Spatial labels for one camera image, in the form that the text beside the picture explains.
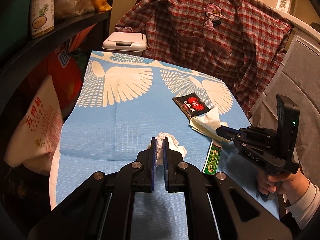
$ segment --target blue tablecloth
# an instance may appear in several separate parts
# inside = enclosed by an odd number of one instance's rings
[[[95,171],[119,171],[135,161],[160,132],[174,135],[187,152],[185,161],[202,169],[211,139],[193,131],[172,97],[195,92],[220,120],[235,129],[249,124],[225,84],[211,76],[171,64],[117,53],[93,51],[84,85],[63,125],[56,200],[60,203]],[[256,169],[237,154],[233,143],[222,149],[223,171],[275,217],[277,200],[264,202],[256,189]],[[156,169],[153,193],[137,193],[132,239],[187,239],[183,193],[167,193],[163,167]]]

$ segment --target green packet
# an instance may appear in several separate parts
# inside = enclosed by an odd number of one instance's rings
[[[210,175],[214,175],[216,173],[220,159],[220,152],[221,146],[215,140],[212,140],[208,150],[207,159],[202,169],[203,173]]]

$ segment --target embroidered patch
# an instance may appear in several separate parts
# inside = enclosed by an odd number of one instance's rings
[[[220,19],[224,18],[221,8],[213,3],[209,3],[203,8],[203,11],[208,17],[207,21],[204,23],[204,27],[210,31],[214,31],[214,28],[221,24]]]

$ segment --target human hand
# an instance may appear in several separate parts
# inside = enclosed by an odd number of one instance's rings
[[[275,186],[275,182],[282,181],[279,188]],[[290,204],[297,202],[307,191],[309,180],[301,173],[300,169],[296,174],[281,172],[278,175],[268,175],[264,171],[259,170],[257,174],[258,190],[262,194],[276,192],[286,194]]]

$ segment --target sleeve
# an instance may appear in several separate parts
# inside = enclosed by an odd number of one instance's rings
[[[231,92],[247,117],[278,70],[292,26],[287,19],[257,0],[243,0],[237,8],[244,64]]]
[[[163,0],[138,0],[123,18],[116,24],[116,32],[138,33],[155,14],[157,6]]]
[[[316,185],[309,181],[309,188],[306,193],[293,205],[287,206],[286,210],[292,213],[299,228],[303,230],[316,213],[320,204],[320,192]]]

